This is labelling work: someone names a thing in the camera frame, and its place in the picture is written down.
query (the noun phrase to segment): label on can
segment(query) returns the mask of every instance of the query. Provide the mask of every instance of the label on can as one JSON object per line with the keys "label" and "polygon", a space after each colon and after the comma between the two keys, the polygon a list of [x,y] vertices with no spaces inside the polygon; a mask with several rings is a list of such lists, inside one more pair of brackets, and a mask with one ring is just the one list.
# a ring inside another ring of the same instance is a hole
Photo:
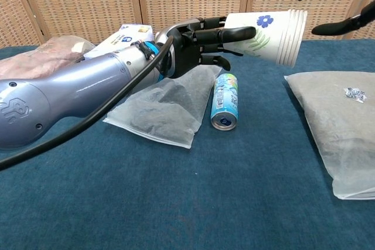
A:
{"label": "label on can", "polygon": [[232,129],[238,120],[237,78],[224,73],[215,81],[211,121],[217,129]]}

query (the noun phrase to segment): robotic hand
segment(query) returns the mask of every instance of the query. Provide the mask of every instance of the robotic hand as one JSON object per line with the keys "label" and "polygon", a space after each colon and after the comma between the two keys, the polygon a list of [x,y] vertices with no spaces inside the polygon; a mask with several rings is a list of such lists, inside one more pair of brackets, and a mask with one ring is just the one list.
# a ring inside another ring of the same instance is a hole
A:
{"label": "robotic hand", "polygon": [[139,91],[164,77],[180,77],[199,64],[215,64],[230,70],[225,58],[207,54],[229,52],[224,50],[223,43],[251,39],[256,31],[254,27],[224,29],[225,20],[190,19],[158,32],[153,42],[136,42],[123,50],[61,69],[47,78],[0,80],[2,150],[30,145],[64,117],[86,117],[59,137],[1,160],[0,170],[82,133],[130,91]]}
{"label": "robotic hand", "polygon": [[325,23],[312,29],[313,35],[339,36],[363,28],[375,20],[375,1],[365,6],[359,15],[338,23]]}

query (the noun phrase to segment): bag of gray material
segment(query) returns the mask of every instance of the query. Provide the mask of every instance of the bag of gray material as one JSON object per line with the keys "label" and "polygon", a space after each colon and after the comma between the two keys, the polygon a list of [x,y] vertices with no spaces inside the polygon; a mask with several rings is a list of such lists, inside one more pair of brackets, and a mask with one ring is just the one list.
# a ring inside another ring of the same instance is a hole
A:
{"label": "bag of gray material", "polygon": [[285,79],[304,109],[334,195],[375,199],[375,73],[316,71]]}
{"label": "bag of gray material", "polygon": [[197,66],[183,76],[138,91],[104,122],[150,140],[190,149],[221,68]]}
{"label": "bag of gray material", "polygon": [[0,79],[47,77],[83,60],[83,55],[94,47],[86,39],[74,35],[53,37],[35,50],[0,60]]}

